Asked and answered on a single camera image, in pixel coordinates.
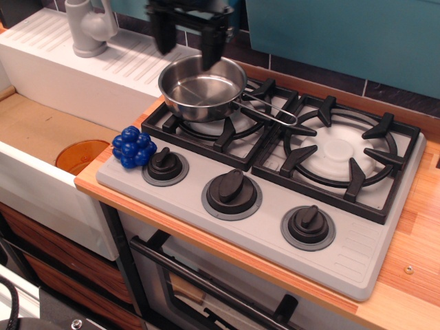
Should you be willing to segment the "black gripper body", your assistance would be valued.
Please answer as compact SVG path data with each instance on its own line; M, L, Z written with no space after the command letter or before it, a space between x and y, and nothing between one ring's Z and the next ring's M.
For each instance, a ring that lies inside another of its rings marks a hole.
M225 1L147 1L146 13L152 23L224 30L229 27L234 8Z

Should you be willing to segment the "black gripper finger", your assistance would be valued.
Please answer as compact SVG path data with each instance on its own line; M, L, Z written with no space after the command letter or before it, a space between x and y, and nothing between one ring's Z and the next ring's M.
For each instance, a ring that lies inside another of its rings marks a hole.
M221 60L227 39L227 25L207 25L201 30L202 69L208 71Z
M151 15L153 37L162 55L171 52L176 46L176 27L168 13L154 12Z

